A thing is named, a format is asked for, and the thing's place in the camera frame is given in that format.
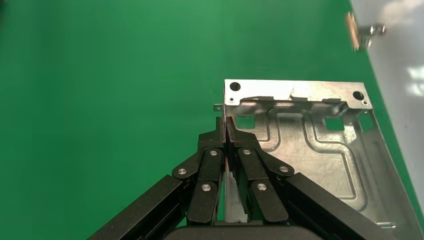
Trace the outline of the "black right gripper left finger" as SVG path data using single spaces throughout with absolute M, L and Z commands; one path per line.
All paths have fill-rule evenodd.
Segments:
M 182 220 L 211 226 L 217 219 L 225 161 L 225 120 L 198 137 L 197 151 L 93 233 L 91 240 L 163 240 Z

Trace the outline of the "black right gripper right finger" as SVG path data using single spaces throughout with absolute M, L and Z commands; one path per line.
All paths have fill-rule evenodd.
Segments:
M 393 235 L 284 161 L 226 118 L 226 157 L 247 223 L 244 240 L 391 240 Z

